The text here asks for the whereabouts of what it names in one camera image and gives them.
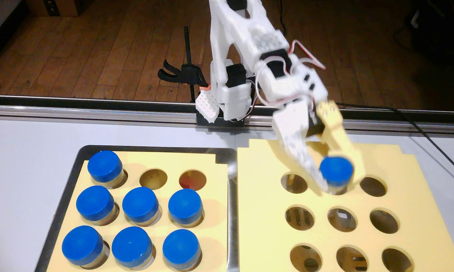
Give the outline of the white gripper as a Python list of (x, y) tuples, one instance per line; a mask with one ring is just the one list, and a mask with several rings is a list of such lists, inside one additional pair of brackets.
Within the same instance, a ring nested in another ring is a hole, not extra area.
[[(343, 117), (334, 101), (327, 101), (327, 89), (314, 68), (314, 62), (297, 59), (288, 68), (282, 57), (267, 57), (257, 63), (257, 88), (261, 101), (277, 108), (272, 129), (285, 152), (327, 192), (329, 186), (351, 186), (365, 177), (361, 150), (348, 137)], [(306, 145), (306, 137), (321, 135), (328, 147), (320, 167)]]

